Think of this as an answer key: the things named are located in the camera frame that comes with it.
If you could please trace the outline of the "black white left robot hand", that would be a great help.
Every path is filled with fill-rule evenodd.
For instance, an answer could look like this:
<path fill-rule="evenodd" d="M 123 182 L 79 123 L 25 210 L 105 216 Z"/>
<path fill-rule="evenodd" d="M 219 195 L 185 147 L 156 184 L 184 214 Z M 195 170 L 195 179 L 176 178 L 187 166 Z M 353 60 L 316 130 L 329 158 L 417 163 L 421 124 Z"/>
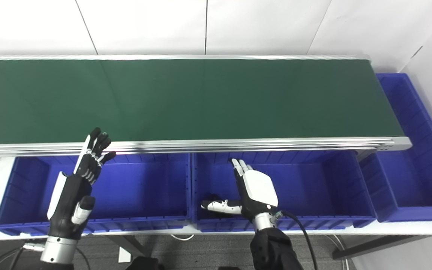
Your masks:
<path fill-rule="evenodd" d="M 87 213 L 94 208 L 92 185 L 99 178 L 102 166 L 116 156 L 113 151 L 103 154 L 111 142 L 108 134 L 99 127 L 94 128 L 86 137 L 73 173 L 66 177 L 54 212 L 49 218 L 48 236 L 81 239 L 88 218 L 73 222 L 72 217 L 79 207 Z"/>

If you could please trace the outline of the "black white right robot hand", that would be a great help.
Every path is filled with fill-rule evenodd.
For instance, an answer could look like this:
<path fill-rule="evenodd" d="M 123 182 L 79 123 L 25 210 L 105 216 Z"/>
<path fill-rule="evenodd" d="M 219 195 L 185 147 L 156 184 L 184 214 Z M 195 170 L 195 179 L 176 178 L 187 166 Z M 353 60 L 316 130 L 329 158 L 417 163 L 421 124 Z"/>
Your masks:
<path fill-rule="evenodd" d="M 246 164 L 242 159 L 231 158 L 238 200 L 204 200 L 201 208 L 211 212 L 242 215 L 253 225 L 272 226 L 278 213 L 278 197 L 271 178 Z"/>

